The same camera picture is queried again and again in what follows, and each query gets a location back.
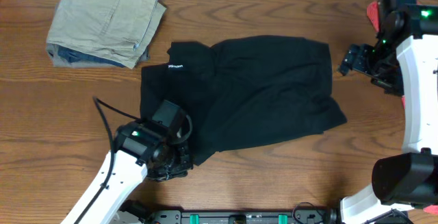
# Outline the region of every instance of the black shirt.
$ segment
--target black shirt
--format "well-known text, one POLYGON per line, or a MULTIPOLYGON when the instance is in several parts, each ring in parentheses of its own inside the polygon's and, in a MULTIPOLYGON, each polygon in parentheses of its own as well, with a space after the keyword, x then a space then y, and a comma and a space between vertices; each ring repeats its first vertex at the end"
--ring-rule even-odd
POLYGON ((194 163, 216 151, 300 138, 346 122, 331 98, 329 46, 284 36, 173 42, 168 64, 142 69, 142 118, 167 99, 192 117, 194 163))

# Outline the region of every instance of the green light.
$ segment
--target green light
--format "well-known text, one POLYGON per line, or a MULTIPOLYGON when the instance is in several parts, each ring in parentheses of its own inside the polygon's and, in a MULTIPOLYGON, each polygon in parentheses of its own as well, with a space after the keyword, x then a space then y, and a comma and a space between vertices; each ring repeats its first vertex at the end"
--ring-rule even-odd
POLYGON ((422 11, 422 16, 423 16, 424 18, 429 17, 431 14, 432 14, 431 11, 422 11))

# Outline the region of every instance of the wire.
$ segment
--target wire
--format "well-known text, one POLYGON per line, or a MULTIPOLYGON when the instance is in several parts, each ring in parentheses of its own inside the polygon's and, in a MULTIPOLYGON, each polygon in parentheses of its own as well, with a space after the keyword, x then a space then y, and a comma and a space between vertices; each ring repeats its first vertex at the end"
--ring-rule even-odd
POLYGON ((324 215, 321 214, 321 212, 319 212, 313 204, 311 204, 311 203, 309 203, 309 202, 301 202, 301 203, 299 203, 299 204, 297 204, 297 205, 295 206, 294 210, 292 210, 292 218, 293 218, 296 222, 298 222, 298 224, 304 224, 304 223, 302 223, 300 220, 298 220, 298 218, 295 217, 295 210, 296 210, 300 205, 302 205, 302 204, 308 204, 308 205, 312 206, 312 208, 313 208, 312 210, 315 210, 315 211, 316 211, 316 212, 322 217, 322 221, 324 221, 324 215))
POLYGON ((103 125, 105 126, 105 129, 107 131, 107 135, 108 135, 108 139, 109 139, 109 147, 110 147, 110 161, 109 161, 109 169, 108 169, 108 173, 107 173, 107 177, 105 178, 105 180, 103 181, 103 183, 101 184, 101 187, 99 188, 99 190, 96 192, 96 194, 94 195, 94 197, 91 199, 91 201, 88 203, 88 205, 83 209, 82 213, 79 215, 79 217, 77 217, 75 224, 79 224, 82 220, 82 218, 87 214, 87 211, 91 208, 91 206, 93 205, 93 203, 97 200, 97 198, 99 197, 99 195, 103 192, 104 189, 108 188, 109 186, 108 181, 110 180, 111 174, 112 174, 112 170, 114 168, 114 155, 116 153, 116 148, 114 146, 114 140, 112 138, 112 133, 111 133, 111 129, 110 129, 110 125, 108 125, 108 121, 105 118, 105 115, 100 107, 99 104, 104 105, 106 108, 109 108, 121 115, 127 116, 129 118, 132 119, 138 119, 135 116, 132 116, 130 114, 127 114, 125 112, 122 112, 116 108, 113 108, 112 106, 104 103, 103 101, 101 101, 100 99, 98 99, 97 97, 93 97, 93 102, 94 105, 96 106, 97 110, 99 111, 99 114, 101 115, 102 121, 103 121, 103 125))

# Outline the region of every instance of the wooden table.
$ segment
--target wooden table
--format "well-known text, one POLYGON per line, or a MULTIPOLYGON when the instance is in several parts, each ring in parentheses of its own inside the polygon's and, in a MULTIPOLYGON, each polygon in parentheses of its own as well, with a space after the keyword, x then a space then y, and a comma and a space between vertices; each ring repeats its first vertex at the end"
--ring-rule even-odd
MULTIPOLYGON (((139 113, 140 67, 53 68, 45 39, 59 0, 0 2, 0 223, 59 223, 88 187, 109 146, 92 96, 139 113)), ((373 44, 373 0, 161 0, 168 7, 151 61, 172 41, 212 45, 262 34, 330 44, 333 69, 351 43, 373 44)), ((420 0, 438 4, 438 0, 420 0)), ((400 153, 404 112, 358 74, 333 73, 333 97, 348 123, 324 135, 217 153, 169 182, 130 196, 152 209, 291 210, 300 201, 335 206, 370 183, 379 158, 400 153)), ((128 120, 107 112, 113 129, 128 120)), ((414 223, 437 223, 420 210, 414 223)))

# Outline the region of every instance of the green strip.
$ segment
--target green strip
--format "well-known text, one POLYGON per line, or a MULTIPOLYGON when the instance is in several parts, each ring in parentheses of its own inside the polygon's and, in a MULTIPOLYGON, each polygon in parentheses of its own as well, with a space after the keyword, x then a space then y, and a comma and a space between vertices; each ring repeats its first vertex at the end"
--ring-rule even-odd
POLYGON ((287 215, 279 214, 279 224, 287 224, 287 215))
POLYGON ((199 224, 199 215, 191 214, 190 215, 190 224, 199 224))

